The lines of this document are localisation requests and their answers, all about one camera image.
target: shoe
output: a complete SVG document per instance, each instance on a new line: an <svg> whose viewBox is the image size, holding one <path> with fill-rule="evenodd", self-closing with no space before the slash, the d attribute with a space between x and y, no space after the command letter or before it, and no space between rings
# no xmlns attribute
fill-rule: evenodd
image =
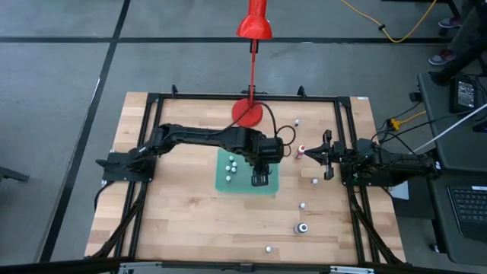
<svg viewBox="0 0 487 274"><path fill-rule="evenodd" d="M444 65L457 56L449 49L443 49L440 54L431 57L428 62L432 65Z"/></svg>
<svg viewBox="0 0 487 274"><path fill-rule="evenodd" d="M440 27L443 28L454 28L462 26L462 18L445 18L438 22Z"/></svg>

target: black desk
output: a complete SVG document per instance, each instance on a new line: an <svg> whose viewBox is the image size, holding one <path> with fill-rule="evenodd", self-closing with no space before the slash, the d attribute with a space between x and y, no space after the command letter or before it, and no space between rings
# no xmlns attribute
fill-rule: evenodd
<svg viewBox="0 0 487 274"><path fill-rule="evenodd" d="M418 82L428 118L450 115L449 87L437 86L427 73L418 75ZM433 135L438 135L458 119L432 123ZM447 192L450 185L487 186L487 134L473 132L471 126L474 124L466 121L436 141L443 174L437 180L428 181L428 187L436 215L434 229L440 250L455 263L487 265L487 243L462 236Z"/></svg>

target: wooden table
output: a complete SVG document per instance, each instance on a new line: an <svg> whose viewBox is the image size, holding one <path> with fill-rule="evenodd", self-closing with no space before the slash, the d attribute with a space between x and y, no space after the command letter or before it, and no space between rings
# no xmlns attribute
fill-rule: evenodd
<svg viewBox="0 0 487 274"><path fill-rule="evenodd" d="M146 93L128 93L119 120L113 149L128 151L136 146L144 113ZM357 136L375 133L371 106L365 97L353 97ZM232 100L165 99L161 123L178 123L222 129L231 123ZM325 129L337 140L336 118L331 103L266 102L278 126L293 125L299 145L314 148L321 144ZM342 110L347 146L350 147L345 110ZM264 110L256 129L271 135L272 123ZM280 136L286 142L290 130ZM284 158L280 168L279 191L272 196L219 193L215 189L217 148L178 145L158 159L149 185L143 212L136 258L140 260L180 260L254 263L356 264L349 201L338 166L335 177L323 179L324 167L303 157ZM311 185L311 178L319 178ZM115 183L101 195L94 216L86 255L100 249L119 224L128 183ZM368 187L374 227L391 250L404 260L393 203L378 187ZM301 202L306 209L300 210ZM296 235L293 227L305 222L309 231ZM365 255L371 259L368 239L362 228ZM131 228L124 243L128 253ZM272 252L266 253L271 246Z"/></svg>

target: green mat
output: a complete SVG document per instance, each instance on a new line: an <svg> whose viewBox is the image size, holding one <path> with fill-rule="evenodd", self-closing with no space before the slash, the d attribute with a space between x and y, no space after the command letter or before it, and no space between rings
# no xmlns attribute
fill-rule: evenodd
<svg viewBox="0 0 487 274"><path fill-rule="evenodd" d="M229 157L234 157L237 163L237 173L226 171L227 166L232 167ZM243 156L230 153L223 148L218 149L218 159L216 164L215 188L223 193L247 193L247 194L264 194L271 195L279 190L279 164L270 164L271 174L269 175L269 185L252 186L250 178L252 177L253 167L245 162Z"/></svg>

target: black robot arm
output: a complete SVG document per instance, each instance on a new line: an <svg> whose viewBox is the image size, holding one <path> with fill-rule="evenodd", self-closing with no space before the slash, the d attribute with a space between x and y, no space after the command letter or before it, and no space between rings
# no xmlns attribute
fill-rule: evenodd
<svg viewBox="0 0 487 274"><path fill-rule="evenodd" d="M236 155L242 155L253 167L251 183L253 186L265 186L269 183L269 164L277 164L284 155L282 139L266 137L255 129L228 127L219 129L201 129L174 124L164 124L151 133L149 140L128 153L125 168L133 173L144 173L153 165L153 159L170 152L175 145L209 145L223 148ZM113 167L109 161L97 161L107 171Z"/></svg>
<svg viewBox="0 0 487 274"><path fill-rule="evenodd" d="M330 145L331 131L323 134L320 147L306 150L306 156L326 165L325 180L333 178L331 163L340 164L344 184L354 186L395 186L410 177L419 175L436 178L437 164L429 155L390 153L376 142L359 139L347 149L338 141Z"/></svg>

